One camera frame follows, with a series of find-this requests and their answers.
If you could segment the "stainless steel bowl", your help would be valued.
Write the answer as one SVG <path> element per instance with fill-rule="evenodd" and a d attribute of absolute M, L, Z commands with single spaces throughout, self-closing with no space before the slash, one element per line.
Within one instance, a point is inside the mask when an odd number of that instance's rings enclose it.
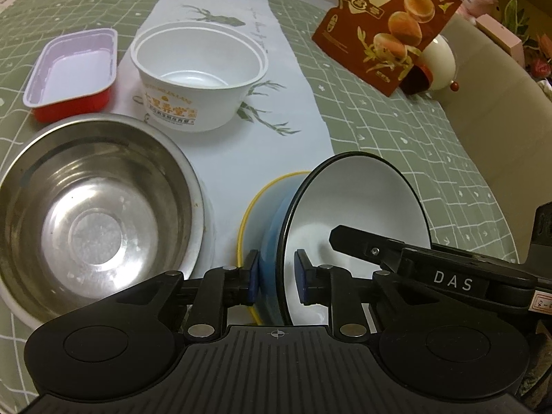
<path fill-rule="evenodd" d="M 165 271 L 193 273 L 197 174 L 164 133 L 89 114 L 28 140 L 1 178 L 1 297 L 36 329 Z"/>

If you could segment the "pink box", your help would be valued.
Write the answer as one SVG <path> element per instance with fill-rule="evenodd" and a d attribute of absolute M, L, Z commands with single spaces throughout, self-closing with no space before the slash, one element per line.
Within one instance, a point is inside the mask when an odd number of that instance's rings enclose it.
<path fill-rule="evenodd" d="M 500 22 L 488 14 L 475 19 L 476 26 L 508 53 L 522 68 L 525 67 L 525 54 L 522 40 Z"/>

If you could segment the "red rectangular foil tray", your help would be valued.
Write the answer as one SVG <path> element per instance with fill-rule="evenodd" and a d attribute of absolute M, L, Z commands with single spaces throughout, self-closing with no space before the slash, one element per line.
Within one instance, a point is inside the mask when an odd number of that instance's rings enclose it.
<path fill-rule="evenodd" d="M 37 58 L 23 103 L 41 124 L 101 111 L 117 76 L 118 33 L 97 28 L 63 34 Z"/>

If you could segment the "green checked tablecloth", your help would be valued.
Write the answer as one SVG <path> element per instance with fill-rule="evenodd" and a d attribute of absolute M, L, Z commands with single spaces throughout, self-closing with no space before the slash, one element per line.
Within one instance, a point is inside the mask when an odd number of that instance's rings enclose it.
<path fill-rule="evenodd" d="M 239 223 L 262 187 L 350 150 L 398 167 L 424 205 L 434 241 L 516 261 L 502 211 L 440 103 L 383 96 L 326 57 L 310 37 L 325 11 L 308 0 L 1 0 L 1 163 L 37 130 L 22 97 L 50 40 L 114 28 L 120 64 L 110 110 L 145 119 L 128 53 L 135 35 L 166 21 L 213 21 L 257 40 L 270 66 L 229 124 L 179 139 L 213 209 L 212 265 L 235 263 Z"/>

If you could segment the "blue enamel bowl black rim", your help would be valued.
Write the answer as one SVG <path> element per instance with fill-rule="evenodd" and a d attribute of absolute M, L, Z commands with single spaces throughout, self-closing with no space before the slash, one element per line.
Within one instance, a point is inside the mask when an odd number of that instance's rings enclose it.
<path fill-rule="evenodd" d="M 430 228 L 410 183 L 386 160 L 363 152 L 337 154 L 308 173 L 284 217 L 279 236 L 276 294 L 282 325 L 326 324 L 324 306 L 305 307 L 298 298 L 293 258 L 304 249 L 313 265 L 337 265 L 370 278 L 378 265 L 332 249 L 338 225 L 429 248 Z"/>

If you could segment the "quail eggs snack bag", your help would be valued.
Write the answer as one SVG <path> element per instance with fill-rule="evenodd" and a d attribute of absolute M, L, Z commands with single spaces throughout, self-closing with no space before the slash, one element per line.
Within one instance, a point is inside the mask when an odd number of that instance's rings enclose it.
<path fill-rule="evenodd" d="M 338 0 L 316 28 L 313 42 L 389 96 L 463 1 Z"/>

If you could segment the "yellow rimmed plate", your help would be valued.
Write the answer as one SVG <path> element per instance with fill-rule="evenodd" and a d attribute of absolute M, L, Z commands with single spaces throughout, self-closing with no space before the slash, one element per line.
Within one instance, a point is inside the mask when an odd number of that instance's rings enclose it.
<path fill-rule="evenodd" d="M 308 175 L 298 171 L 265 185 L 247 207 L 238 233 L 237 261 L 242 266 L 251 250 L 259 252 L 258 296 L 251 307 L 259 324 L 284 324 L 276 294 L 277 249 L 284 217 L 298 187 Z"/>

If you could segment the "potted plant with flowers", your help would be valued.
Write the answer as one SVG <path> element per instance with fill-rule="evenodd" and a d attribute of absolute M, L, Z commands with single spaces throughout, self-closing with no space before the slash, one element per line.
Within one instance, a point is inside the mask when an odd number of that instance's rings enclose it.
<path fill-rule="evenodd" d="M 551 37 L 529 34 L 530 17 L 518 7 L 518 0 L 506 4 L 502 24 L 520 41 L 524 53 L 524 68 L 536 81 L 551 83 Z"/>

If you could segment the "beige sofa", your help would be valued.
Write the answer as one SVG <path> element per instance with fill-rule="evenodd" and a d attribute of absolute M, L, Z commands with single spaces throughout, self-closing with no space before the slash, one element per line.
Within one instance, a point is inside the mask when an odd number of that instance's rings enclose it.
<path fill-rule="evenodd" d="M 536 208 L 551 200 L 551 102 L 514 59 L 460 15 L 442 34 L 455 55 L 460 88 L 435 97 L 524 260 Z"/>

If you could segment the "white deer table runner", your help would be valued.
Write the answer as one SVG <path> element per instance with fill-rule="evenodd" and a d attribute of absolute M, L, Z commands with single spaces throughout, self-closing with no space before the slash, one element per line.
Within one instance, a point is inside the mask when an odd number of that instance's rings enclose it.
<path fill-rule="evenodd" d="M 330 157 L 310 84 L 268 0 L 157 0 L 122 58 L 111 106 L 169 135 L 202 186 L 194 269 L 235 263 L 239 224 L 266 184 Z"/>

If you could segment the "white paper bowl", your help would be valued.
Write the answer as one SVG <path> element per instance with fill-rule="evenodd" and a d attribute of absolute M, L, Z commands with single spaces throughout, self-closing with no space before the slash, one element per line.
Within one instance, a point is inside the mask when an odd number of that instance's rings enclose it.
<path fill-rule="evenodd" d="M 256 41 L 206 21 L 154 26 L 137 34 L 129 50 L 147 113 L 181 132 L 227 124 L 268 71 L 268 54 Z"/>

